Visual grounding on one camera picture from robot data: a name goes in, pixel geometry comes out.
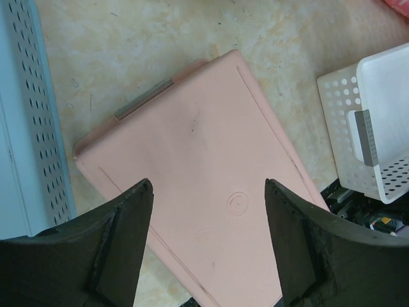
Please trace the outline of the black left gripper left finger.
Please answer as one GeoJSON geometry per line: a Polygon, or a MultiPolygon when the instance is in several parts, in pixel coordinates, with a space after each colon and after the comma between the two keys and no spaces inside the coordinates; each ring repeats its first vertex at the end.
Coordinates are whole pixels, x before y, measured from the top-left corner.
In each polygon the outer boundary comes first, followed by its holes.
{"type": "Polygon", "coordinates": [[[1,241],[2,306],[132,306],[153,209],[143,179],[34,237],[1,241]]]}

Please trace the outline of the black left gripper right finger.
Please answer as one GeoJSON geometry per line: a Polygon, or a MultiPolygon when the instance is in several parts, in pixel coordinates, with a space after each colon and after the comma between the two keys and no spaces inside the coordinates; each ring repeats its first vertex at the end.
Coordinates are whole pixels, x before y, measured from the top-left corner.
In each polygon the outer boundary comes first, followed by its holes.
{"type": "Polygon", "coordinates": [[[265,206],[283,306],[408,306],[408,239],[342,219],[274,179],[265,206]]]}

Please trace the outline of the light blue shallow basket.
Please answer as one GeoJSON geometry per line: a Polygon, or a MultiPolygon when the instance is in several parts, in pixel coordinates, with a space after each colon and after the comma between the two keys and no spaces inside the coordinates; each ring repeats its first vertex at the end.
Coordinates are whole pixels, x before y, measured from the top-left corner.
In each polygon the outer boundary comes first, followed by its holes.
{"type": "Polygon", "coordinates": [[[1,2],[1,238],[76,216],[37,7],[1,2]]]}

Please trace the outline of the white plastic basket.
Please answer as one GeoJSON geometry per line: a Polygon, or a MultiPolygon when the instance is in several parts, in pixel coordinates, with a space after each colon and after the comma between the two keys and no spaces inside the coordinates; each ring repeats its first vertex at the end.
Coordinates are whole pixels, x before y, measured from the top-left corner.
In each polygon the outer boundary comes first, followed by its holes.
{"type": "Polygon", "coordinates": [[[390,204],[408,192],[408,44],[317,80],[341,185],[390,204]]]}

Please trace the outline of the pink plastic basket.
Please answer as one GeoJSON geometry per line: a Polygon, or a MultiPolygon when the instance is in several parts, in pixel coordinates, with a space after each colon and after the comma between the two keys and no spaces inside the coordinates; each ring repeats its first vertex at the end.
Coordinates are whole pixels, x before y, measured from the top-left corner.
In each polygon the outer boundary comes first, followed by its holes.
{"type": "Polygon", "coordinates": [[[150,180],[147,245],[201,306],[281,299],[266,179],[325,207],[238,50],[189,65],[84,136],[73,157],[107,200],[150,180]]]}

